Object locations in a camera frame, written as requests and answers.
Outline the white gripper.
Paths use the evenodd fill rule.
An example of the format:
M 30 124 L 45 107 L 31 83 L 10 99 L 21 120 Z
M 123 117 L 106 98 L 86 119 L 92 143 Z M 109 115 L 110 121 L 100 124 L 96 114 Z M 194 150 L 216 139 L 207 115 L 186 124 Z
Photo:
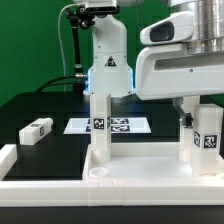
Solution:
M 193 54 L 193 34 L 193 13 L 173 13 L 140 32 L 145 48 L 136 61 L 137 96 L 142 100 L 173 98 L 184 128 L 192 128 L 193 117 L 182 108 L 182 97 L 224 93 L 224 50 Z

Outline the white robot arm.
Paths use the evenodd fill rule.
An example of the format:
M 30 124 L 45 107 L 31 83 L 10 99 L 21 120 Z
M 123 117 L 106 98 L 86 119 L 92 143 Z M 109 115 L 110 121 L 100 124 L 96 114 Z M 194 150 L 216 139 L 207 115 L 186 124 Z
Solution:
M 190 127 L 192 115 L 182 109 L 187 96 L 224 93 L 224 0 L 162 0 L 169 17 L 145 27 L 145 46 L 136 70 L 127 63 L 127 30 L 114 18 L 134 0 L 73 0 L 81 27 L 93 34 L 93 65 L 87 92 L 142 100 L 173 100 L 181 123 Z

